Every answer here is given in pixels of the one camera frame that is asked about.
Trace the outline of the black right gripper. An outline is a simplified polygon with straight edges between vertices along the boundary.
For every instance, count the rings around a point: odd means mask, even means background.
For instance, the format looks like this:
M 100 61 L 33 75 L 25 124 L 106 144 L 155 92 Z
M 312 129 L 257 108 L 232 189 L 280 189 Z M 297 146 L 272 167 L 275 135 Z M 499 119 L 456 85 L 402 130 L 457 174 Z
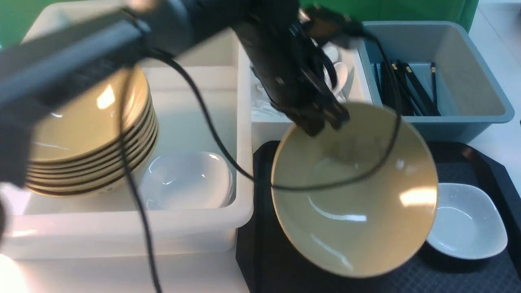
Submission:
M 303 34 L 298 8 L 253 8 L 233 30 L 271 105 L 307 135 L 350 120 L 324 81 L 332 66 L 322 47 Z

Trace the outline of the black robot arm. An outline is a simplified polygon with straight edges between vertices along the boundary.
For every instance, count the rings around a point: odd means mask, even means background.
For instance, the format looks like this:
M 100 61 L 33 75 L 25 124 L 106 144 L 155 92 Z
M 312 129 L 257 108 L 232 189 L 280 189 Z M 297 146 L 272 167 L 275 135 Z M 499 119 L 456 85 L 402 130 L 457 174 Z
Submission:
M 132 4 L 1 52 L 1 182 L 22 187 L 35 126 L 121 69 L 144 58 L 173 67 L 193 89 L 214 141 L 223 146 L 203 98 L 175 58 L 232 28 L 275 109 L 310 136 L 349 120 L 323 81 L 318 48 L 340 28 L 329 18 L 298 20 L 297 0 L 153 0 Z

